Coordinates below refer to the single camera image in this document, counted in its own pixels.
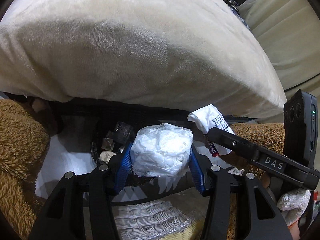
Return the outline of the white gloved right hand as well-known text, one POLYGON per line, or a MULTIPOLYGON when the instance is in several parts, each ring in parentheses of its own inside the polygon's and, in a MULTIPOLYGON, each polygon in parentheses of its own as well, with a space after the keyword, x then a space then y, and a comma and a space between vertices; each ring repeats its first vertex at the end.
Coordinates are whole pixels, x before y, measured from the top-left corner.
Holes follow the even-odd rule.
POLYGON ((266 172, 260 178, 263 187, 276 203, 277 208, 282 212, 283 218, 292 235, 299 238, 300 230, 298 228, 298 220, 306 210, 311 197, 311 191, 306 189, 297 189, 283 194, 278 201, 273 192, 269 188, 271 179, 266 172))

